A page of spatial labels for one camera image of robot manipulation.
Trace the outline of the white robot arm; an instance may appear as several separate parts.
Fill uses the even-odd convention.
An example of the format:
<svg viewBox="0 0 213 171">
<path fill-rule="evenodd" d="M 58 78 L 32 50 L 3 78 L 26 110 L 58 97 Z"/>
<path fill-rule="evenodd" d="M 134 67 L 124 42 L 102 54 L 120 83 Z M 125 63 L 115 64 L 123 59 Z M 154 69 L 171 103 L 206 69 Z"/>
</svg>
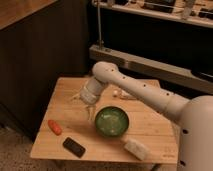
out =
<svg viewBox="0 0 213 171">
<path fill-rule="evenodd" d="M 120 87 L 180 126 L 177 171 L 213 171 L 213 96 L 187 99 L 124 75 L 105 61 L 97 62 L 92 73 L 80 91 L 84 103 L 96 104 L 109 84 Z"/>
</svg>

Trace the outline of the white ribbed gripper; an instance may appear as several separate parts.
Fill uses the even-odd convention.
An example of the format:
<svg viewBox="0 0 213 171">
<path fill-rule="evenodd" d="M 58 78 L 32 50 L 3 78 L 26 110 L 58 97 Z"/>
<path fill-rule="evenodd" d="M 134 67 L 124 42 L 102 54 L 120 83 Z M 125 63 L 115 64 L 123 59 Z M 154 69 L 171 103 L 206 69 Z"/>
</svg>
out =
<svg viewBox="0 0 213 171">
<path fill-rule="evenodd" d="M 107 87 L 106 83 L 102 83 L 101 81 L 97 80 L 95 77 L 92 77 L 85 83 L 85 85 L 81 89 L 80 98 L 86 104 L 96 104 L 99 101 L 100 96 L 102 92 L 106 89 L 106 87 Z M 92 110 L 92 116 L 95 116 L 97 107 L 96 105 L 92 105 L 92 107 L 88 105 L 86 106 L 86 110 L 88 115 L 87 119 L 88 121 L 90 121 L 91 110 Z"/>
</svg>

